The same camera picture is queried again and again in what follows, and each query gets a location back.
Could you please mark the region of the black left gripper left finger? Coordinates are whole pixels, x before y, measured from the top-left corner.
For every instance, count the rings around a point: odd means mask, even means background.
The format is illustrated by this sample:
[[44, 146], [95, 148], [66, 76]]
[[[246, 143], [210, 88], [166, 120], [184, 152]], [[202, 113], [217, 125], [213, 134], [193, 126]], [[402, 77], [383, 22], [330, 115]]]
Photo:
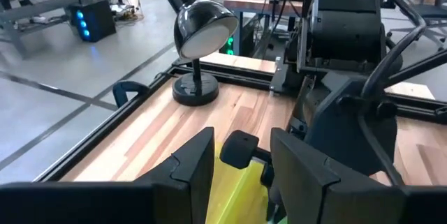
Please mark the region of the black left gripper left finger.
[[205, 223], [214, 173], [214, 129], [206, 127], [135, 182], [140, 223]]

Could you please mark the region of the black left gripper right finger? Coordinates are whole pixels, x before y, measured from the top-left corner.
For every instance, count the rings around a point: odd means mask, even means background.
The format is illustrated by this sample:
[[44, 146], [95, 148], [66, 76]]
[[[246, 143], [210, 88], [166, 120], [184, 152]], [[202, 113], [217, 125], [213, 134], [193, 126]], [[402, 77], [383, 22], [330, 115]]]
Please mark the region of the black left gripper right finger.
[[398, 223], [405, 196], [326, 156], [280, 128], [270, 151], [289, 223]]

